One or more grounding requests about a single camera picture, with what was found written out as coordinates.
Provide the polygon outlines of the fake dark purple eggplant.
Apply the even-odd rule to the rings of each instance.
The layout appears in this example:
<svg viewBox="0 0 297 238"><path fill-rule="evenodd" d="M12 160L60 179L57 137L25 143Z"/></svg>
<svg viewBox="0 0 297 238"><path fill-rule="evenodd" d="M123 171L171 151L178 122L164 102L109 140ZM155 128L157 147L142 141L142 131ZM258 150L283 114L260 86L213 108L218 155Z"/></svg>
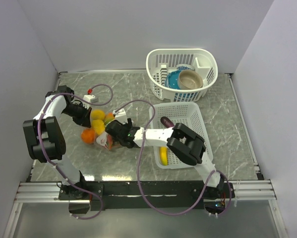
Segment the fake dark purple eggplant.
<svg viewBox="0 0 297 238"><path fill-rule="evenodd" d="M171 128L175 126L174 123L168 117L161 117L160 122L166 128Z"/></svg>

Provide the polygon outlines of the clear zip top bag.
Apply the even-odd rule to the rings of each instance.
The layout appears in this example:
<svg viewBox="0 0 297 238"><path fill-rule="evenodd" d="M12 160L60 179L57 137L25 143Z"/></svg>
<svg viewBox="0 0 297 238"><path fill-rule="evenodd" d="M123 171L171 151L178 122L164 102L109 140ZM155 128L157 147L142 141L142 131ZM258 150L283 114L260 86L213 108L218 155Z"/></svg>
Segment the clear zip top bag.
<svg viewBox="0 0 297 238"><path fill-rule="evenodd" d="M113 113L105 113L100 109L91 111L91 128L86 128L81 133L85 144L97 144L107 150L120 147L120 144L111 135L105 132L106 127L115 119Z"/></svg>

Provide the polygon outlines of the fake yellow banana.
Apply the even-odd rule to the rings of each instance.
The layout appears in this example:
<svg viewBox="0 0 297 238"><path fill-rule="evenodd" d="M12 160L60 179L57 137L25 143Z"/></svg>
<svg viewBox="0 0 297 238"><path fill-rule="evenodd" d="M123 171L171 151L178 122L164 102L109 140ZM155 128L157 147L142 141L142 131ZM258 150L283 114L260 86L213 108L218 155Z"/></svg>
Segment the fake yellow banana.
<svg viewBox="0 0 297 238"><path fill-rule="evenodd" d="M167 147L160 147L160 161L163 166L168 165L168 157L167 157Z"/></svg>

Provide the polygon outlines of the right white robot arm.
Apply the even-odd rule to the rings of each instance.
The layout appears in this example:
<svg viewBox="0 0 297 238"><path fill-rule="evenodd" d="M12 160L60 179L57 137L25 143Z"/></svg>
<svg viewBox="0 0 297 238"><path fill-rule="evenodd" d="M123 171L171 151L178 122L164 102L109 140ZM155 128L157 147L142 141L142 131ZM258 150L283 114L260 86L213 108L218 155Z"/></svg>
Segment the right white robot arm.
<svg viewBox="0 0 297 238"><path fill-rule="evenodd" d="M166 147L184 164L193 166L206 184L204 197L220 198L224 191L223 176L209 159L205 140L183 123L164 129L144 129L114 120L105 129L123 147Z"/></svg>

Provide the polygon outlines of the fake yellow bell pepper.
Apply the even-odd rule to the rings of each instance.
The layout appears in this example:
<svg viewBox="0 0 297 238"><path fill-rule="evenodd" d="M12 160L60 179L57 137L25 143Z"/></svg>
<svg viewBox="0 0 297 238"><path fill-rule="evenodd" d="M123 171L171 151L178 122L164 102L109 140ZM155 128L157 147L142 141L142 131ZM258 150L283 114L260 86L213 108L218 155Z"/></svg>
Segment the fake yellow bell pepper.
<svg viewBox="0 0 297 238"><path fill-rule="evenodd" d="M91 122L91 126L98 136L101 135L105 131L105 125L102 120L93 120Z"/></svg>

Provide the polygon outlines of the fake green orange mango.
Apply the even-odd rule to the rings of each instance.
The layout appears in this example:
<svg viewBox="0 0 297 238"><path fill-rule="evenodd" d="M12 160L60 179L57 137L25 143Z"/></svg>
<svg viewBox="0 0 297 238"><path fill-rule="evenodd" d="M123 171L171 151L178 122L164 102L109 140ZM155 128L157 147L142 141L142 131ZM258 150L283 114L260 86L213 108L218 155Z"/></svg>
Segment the fake green orange mango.
<svg viewBox="0 0 297 238"><path fill-rule="evenodd" d="M108 113L104 117L104 125L107 126L110 122L115 120L113 113Z"/></svg>

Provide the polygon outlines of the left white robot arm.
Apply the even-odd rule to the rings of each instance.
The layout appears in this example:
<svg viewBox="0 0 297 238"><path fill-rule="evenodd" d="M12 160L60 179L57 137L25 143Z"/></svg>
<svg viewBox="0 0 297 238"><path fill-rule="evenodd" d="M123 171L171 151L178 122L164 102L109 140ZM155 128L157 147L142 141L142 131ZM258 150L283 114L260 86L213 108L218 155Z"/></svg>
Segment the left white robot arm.
<svg viewBox="0 0 297 238"><path fill-rule="evenodd" d="M88 186L81 171L65 155L66 143L58 123L60 115L66 114L77 125L91 127L91 108L81 101L75 104L73 95L74 91L67 86L48 92L43 108L33 119L23 123L23 131L30 157L53 168L61 179L65 194L83 199Z"/></svg>

